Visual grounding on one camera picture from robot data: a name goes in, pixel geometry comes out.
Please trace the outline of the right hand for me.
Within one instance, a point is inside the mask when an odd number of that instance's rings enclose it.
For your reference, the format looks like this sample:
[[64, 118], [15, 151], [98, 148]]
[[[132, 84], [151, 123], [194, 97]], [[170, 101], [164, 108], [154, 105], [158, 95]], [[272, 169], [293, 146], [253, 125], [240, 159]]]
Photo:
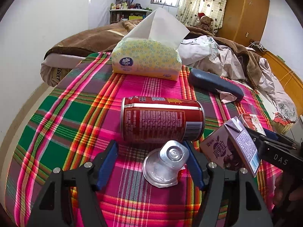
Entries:
[[272, 216], [302, 213], [302, 175], [283, 171], [275, 181]]

